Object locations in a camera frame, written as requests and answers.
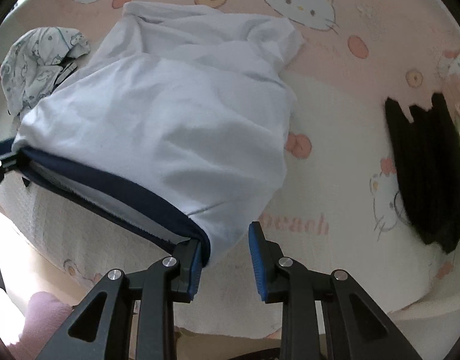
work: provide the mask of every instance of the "patterned cloth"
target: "patterned cloth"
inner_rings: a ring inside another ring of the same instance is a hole
[[[65,57],[75,59],[89,52],[87,39],[73,28],[36,28],[23,35],[0,68],[10,114],[25,113],[52,93]]]

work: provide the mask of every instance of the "blue gripper pad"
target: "blue gripper pad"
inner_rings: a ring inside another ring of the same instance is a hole
[[[188,289],[190,300],[193,300],[195,294],[198,292],[200,278],[202,277],[202,267],[202,244],[198,243],[190,269],[190,287]]]
[[[248,228],[248,244],[250,246],[257,290],[262,297],[262,301],[266,302],[268,299],[267,267],[265,267],[262,249],[265,249],[267,245],[259,222],[253,222]]]

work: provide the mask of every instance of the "silver screw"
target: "silver screw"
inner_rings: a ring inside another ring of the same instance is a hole
[[[292,266],[293,265],[293,260],[289,257],[282,257],[281,259],[278,260],[278,263],[281,266]]]
[[[348,278],[348,273],[339,269],[338,271],[335,271],[334,276],[336,280],[344,281]]]
[[[174,266],[176,263],[177,263],[177,259],[175,257],[166,257],[162,261],[162,264],[164,266]]]
[[[108,278],[110,280],[117,280],[117,279],[120,279],[120,276],[121,276],[121,270],[120,269],[112,269],[109,273],[108,273]]]

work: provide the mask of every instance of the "hello kitty bed sheet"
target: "hello kitty bed sheet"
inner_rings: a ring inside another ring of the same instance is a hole
[[[27,0],[0,28],[0,63],[18,37],[40,26],[77,28],[96,50],[128,1]],[[383,113],[388,96],[403,107],[428,107],[447,77],[460,74],[460,30],[439,0],[146,1],[284,16],[303,34],[306,44],[282,74],[298,97],[288,173],[260,216],[285,254],[317,271],[347,269],[388,312],[416,302],[452,272],[454,256],[423,245],[407,225]],[[449,108],[453,113],[451,99]],[[0,86],[0,136],[13,133]],[[1,186],[0,208],[45,257],[88,287],[111,268],[132,272],[163,256],[63,198],[25,188],[17,175]],[[243,239],[205,272],[190,307],[176,305],[176,324],[270,335],[281,327],[281,309],[262,304],[254,289]]]

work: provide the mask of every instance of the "mattress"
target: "mattress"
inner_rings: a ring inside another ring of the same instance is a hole
[[[76,28],[95,51],[129,1],[26,0],[0,28],[0,63],[12,43],[35,27]],[[286,181],[259,218],[265,236],[308,269],[348,270],[384,311],[400,312],[433,293],[439,278],[451,272],[454,256],[423,245],[408,225],[383,103],[392,97],[403,108],[429,107],[449,74],[460,75],[460,29],[442,3],[142,1],[205,4],[224,13],[292,21],[305,45],[282,79],[298,104],[286,145]],[[449,97],[451,114],[454,103]],[[0,86],[0,137],[15,132]],[[0,207],[42,255],[87,287],[111,268],[132,272],[164,256],[150,242],[72,202],[33,184],[25,188],[17,174],[1,185]],[[204,272],[190,306],[175,306],[177,326],[250,338],[281,327],[281,308],[261,303],[256,292],[247,241]]]

